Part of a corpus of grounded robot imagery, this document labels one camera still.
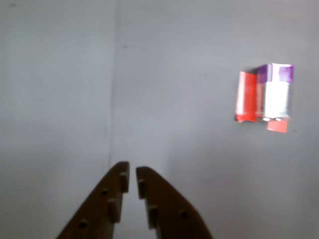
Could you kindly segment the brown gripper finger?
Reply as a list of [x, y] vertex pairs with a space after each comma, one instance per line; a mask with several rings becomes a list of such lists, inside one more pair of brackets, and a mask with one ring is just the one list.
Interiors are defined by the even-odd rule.
[[115, 164], [95, 186], [59, 239], [112, 239], [114, 226], [120, 222], [123, 194], [129, 190], [128, 162]]
[[145, 201], [148, 225], [158, 239], [211, 239], [192, 204], [156, 171], [136, 168], [139, 198]]

